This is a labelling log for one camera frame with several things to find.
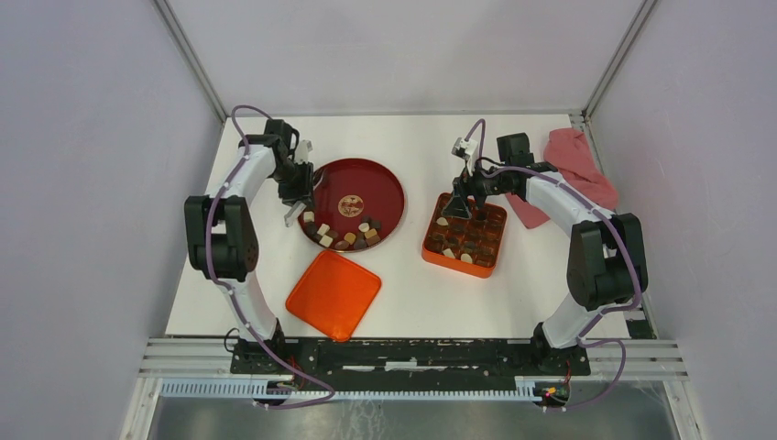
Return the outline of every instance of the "pink towel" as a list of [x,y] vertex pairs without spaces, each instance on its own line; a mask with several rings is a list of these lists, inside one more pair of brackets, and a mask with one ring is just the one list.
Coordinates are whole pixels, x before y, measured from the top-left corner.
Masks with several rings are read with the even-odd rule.
[[[545,160],[559,169],[564,178],[585,197],[607,209],[618,205],[618,191],[596,168],[588,141],[582,131],[560,128],[551,132],[545,147]],[[522,201],[517,195],[507,194],[520,221],[528,228],[537,227],[548,220],[543,211]]]

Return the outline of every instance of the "red lacquer tray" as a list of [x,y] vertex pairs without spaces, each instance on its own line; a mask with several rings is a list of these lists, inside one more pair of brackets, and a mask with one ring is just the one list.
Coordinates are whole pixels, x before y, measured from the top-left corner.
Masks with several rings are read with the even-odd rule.
[[[373,248],[396,229],[405,212],[405,192],[389,169],[372,160],[340,159],[323,165],[317,172],[321,173],[321,180],[313,190],[315,227],[306,225],[304,215],[299,218],[302,230],[311,240],[321,245],[313,229],[317,231],[321,224],[327,224],[334,232],[329,248],[335,250],[334,245],[348,233],[363,239],[364,232],[359,231],[359,225],[367,220],[380,238],[366,247]],[[337,250],[360,249],[351,243]]]

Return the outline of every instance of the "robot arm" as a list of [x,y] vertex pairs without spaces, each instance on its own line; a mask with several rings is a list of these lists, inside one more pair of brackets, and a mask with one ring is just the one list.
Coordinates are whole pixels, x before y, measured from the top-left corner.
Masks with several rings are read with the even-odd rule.
[[[578,335],[590,330],[604,309],[613,303],[625,303],[634,294],[620,251],[611,257],[605,255],[605,248],[612,250],[617,246],[602,217],[613,224],[626,245],[641,291],[647,288],[640,220],[633,214],[618,215],[596,205],[567,183],[553,165],[534,162],[526,134],[500,137],[497,143],[499,158],[507,167],[485,172],[478,162],[468,164],[454,179],[454,197],[444,207],[443,215],[469,219],[468,197],[482,207],[489,195],[514,193],[543,210],[562,228],[570,237],[566,274],[569,294],[555,313],[541,323],[542,332],[535,337],[543,338],[550,348],[572,347],[577,344]],[[454,154],[469,160],[469,149],[454,147]]]
[[[290,148],[292,136],[298,140],[294,149]],[[313,166],[307,160],[312,147],[310,141],[299,141],[299,132],[280,119],[269,119],[263,135],[247,138],[248,146],[242,140],[238,144],[230,171],[205,195],[186,200],[186,237],[190,263],[210,279],[205,231],[224,224],[223,233],[211,234],[213,269],[222,282],[218,288],[238,323],[248,323],[264,339],[270,339],[276,334],[278,319],[270,311],[255,274],[259,247],[249,206],[262,183],[271,177],[278,183],[279,198],[291,207],[286,226],[293,224],[305,207],[313,208]],[[240,160],[245,162],[237,168]],[[214,224],[207,225],[213,198],[222,187],[226,189],[218,201]],[[239,327],[240,337],[254,339],[244,326]]]

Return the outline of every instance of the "gray wall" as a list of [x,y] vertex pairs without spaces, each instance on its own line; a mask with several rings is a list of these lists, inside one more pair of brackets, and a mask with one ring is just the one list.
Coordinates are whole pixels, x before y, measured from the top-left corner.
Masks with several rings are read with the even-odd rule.
[[219,126],[149,1],[2,2],[0,63],[0,438],[115,438]]
[[224,105],[580,109],[640,0],[170,0]]
[[777,3],[661,2],[594,136],[710,438],[774,438]]

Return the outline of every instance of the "wire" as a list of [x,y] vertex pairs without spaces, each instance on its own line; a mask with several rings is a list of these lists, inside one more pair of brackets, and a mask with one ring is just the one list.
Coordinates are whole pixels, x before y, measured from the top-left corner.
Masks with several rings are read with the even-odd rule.
[[224,350],[226,350],[227,353],[235,353],[233,349],[230,350],[229,348],[226,347],[226,338],[229,337],[232,334],[232,332],[234,332],[235,330],[237,330],[237,327],[232,327],[229,329],[228,332],[226,332],[226,335],[224,335]]
[[211,281],[215,283],[218,286],[221,286],[225,289],[227,289],[230,294],[229,300],[232,303],[233,308],[235,309],[235,313],[237,314],[239,323],[241,325],[244,325],[246,327],[246,330],[250,335],[254,337],[254,339],[257,340],[259,345],[262,347],[263,350],[265,350],[265,353],[268,354],[273,360],[275,360],[277,363],[279,363],[283,368],[287,369],[288,371],[294,373],[295,375],[299,375],[307,380],[309,380],[312,383],[315,383],[316,385],[319,385],[320,387],[324,388],[325,390],[329,391],[326,396],[313,399],[311,401],[301,401],[298,403],[291,403],[288,405],[280,405],[280,406],[269,406],[265,404],[265,409],[268,410],[292,410],[295,408],[305,408],[308,406],[317,405],[320,403],[324,403],[334,397],[334,388],[332,388],[331,385],[328,383],[318,380],[313,376],[310,376],[293,366],[289,365],[286,361],[281,359],[278,355],[276,355],[268,346],[265,344],[264,338],[254,329],[254,327],[247,321],[246,316],[243,314],[243,310],[240,308],[240,304],[237,302],[237,299],[235,298],[236,295],[233,294],[233,288],[226,282],[223,282],[218,279],[216,276],[216,271],[213,268],[213,219],[215,217],[216,208],[218,207],[218,203],[221,200],[222,196],[224,195],[224,192],[226,191],[226,188],[229,186],[229,184],[232,182],[232,179],[235,178],[237,173],[240,171],[241,168],[243,168],[243,165],[248,161],[247,158],[250,158],[250,147],[251,143],[248,141],[248,137],[246,136],[246,133],[243,131],[243,129],[240,127],[240,125],[237,123],[237,111],[241,109],[247,109],[247,110],[253,110],[264,117],[268,119],[272,119],[272,116],[265,113],[263,110],[254,107],[253,105],[236,105],[235,108],[232,109],[232,124],[235,126],[235,130],[237,130],[237,134],[240,135],[240,137],[243,139],[243,144],[246,148],[246,154],[241,155],[240,160],[236,163],[235,167],[232,168],[231,171],[229,171],[229,174],[227,174],[226,179],[224,180],[224,184],[219,188],[216,195],[213,197],[213,201],[211,202],[211,207],[208,210],[208,219],[206,225],[208,227],[205,228],[205,262],[206,262],[206,268],[208,269],[208,275],[210,276]]
[[604,399],[605,396],[607,396],[610,392],[612,392],[612,390],[615,388],[615,385],[620,380],[620,376],[623,374],[623,369],[626,367],[626,346],[623,344],[623,341],[616,338],[599,339],[598,341],[592,342],[590,344],[586,343],[583,340],[583,338],[585,337],[585,335],[588,334],[588,332],[591,331],[592,328],[596,326],[596,324],[599,323],[599,321],[602,320],[604,315],[611,314],[614,312],[625,312],[628,310],[634,310],[640,306],[640,304],[642,303],[642,288],[640,287],[640,278],[637,276],[637,270],[636,268],[634,268],[634,262],[631,260],[631,255],[629,255],[629,250],[626,249],[626,244],[623,243],[623,239],[620,238],[620,234],[618,233],[618,230],[615,228],[612,222],[610,222],[609,219],[604,214],[602,214],[598,209],[596,209],[592,203],[588,202],[588,200],[585,197],[583,197],[583,195],[579,194],[578,192],[573,190],[570,186],[566,185],[565,183],[561,183],[560,181],[554,179],[553,177],[550,177],[545,174],[541,174],[535,170],[529,170],[528,168],[510,166],[510,167],[502,167],[492,173],[486,173],[484,171],[481,171],[481,172],[483,173],[484,176],[488,178],[492,178],[505,171],[518,171],[518,172],[523,172],[525,174],[529,174],[530,176],[537,177],[546,182],[550,182],[558,186],[562,190],[566,191],[570,195],[572,195],[585,209],[590,211],[599,220],[601,220],[602,223],[605,224],[610,234],[615,239],[615,243],[618,246],[618,251],[620,251],[620,255],[623,257],[623,260],[626,262],[626,269],[629,271],[629,276],[631,277],[631,284],[634,288],[634,298],[631,300],[631,303],[620,305],[620,306],[608,307],[607,309],[602,310],[577,335],[577,344],[582,348],[599,347],[609,343],[618,344],[620,346],[620,351],[621,351],[620,366],[618,367],[618,372],[615,374],[615,378],[613,378],[613,380],[609,383],[609,385],[605,388],[605,390],[601,392],[601,394],[599,394],[598,396],[596,396],[591,400],[576,403],[571,406],[566,406],[561,411],[582,408],[592,403],[599,402],[600,400]]
[[549,397],[549,398],[551,398],[551,399],[561,403],[562,405],[566,405],[566,403],[568,402],[568,401],[562,401],[561,399],[559,399],[558,397],[556,397],[556,396],[554,396],[552,394],[546,394],[545,397]]
[[477,158],[477,159],[475,160],[475,164],[477,165],[478,163],[480,163],[480,161],[481,161],[481,160],[485,160],[486,162],[491,162],[492,164],[494,164],[494,165],[496,165],[496,166],[498,166],[498,167],[504,167],[504,166],[505,166],[505,164],[504,164],[504,163],[502,163],[502,162],[497,162],[497,161],[495,161],[495,160],[493,160],[493,159],[490,159],[490,158],[487,158],[487,157],[485,157],[485,156],[481,156],[481,157]]
[[464,140],[469,140],[469,138],[472,137],[473,134],[475,134],[475,130],[477,130],[477,126],[481,126],[480,128],[480,145],[477,146],[477,154],[476,158],[480,158],[480,155],[483,154],[483,144],[486,143],[486,119],[483,119],[482,117],[475,122],[475,124],[472,126],[472,128],[469,129],[469,133],[466,134],[466,137]]
[[562,385],[569,385],[569,380],[572,378],[572,364],[569,363],[569,360],[566,361],[566,377],[564,378],[564,383]]

